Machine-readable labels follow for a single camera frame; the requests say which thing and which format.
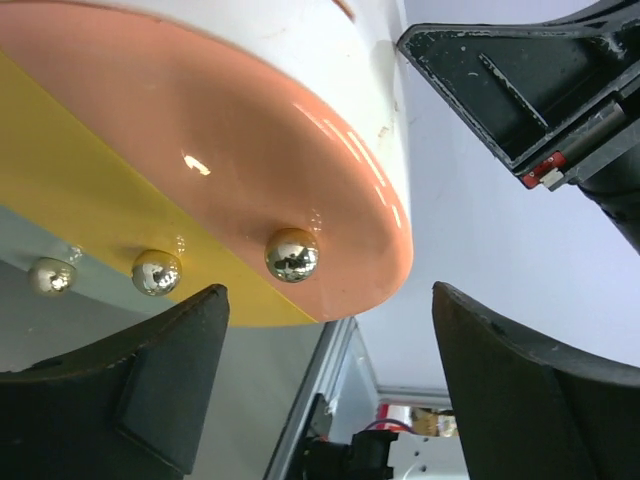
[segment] gold sphere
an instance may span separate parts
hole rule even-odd
[[[309,232],[285,228],[271,237],[264,259],[269,272],[278,280],[286,283],[302,282],[318,266],[318,243]]]
[[[150,297],[160,297],[171,292],[180,283],[181,276],[180,260],[159,250],[142,252],[131,267],[133,284]]]
[[[55,258],[36,260],[27,273],[33,290],[46,297],[66,293],[76,281],[76,269]]]

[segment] orange curved surface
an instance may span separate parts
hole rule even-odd
[[[169,22],[57,3],[0,5],[0,46],[317,321],[372,308],[406,279],[409,221],[373,154],[269,65]],[[264,265],[267,241],[287,227],[313,232],[320,248],[299,284]]]

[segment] yellow strip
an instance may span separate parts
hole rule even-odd
[[[127,277],[145,249],[178,255],[183,278],[171,299],[226,285],[234,326],[313,323],[2,52],[0,200]]]

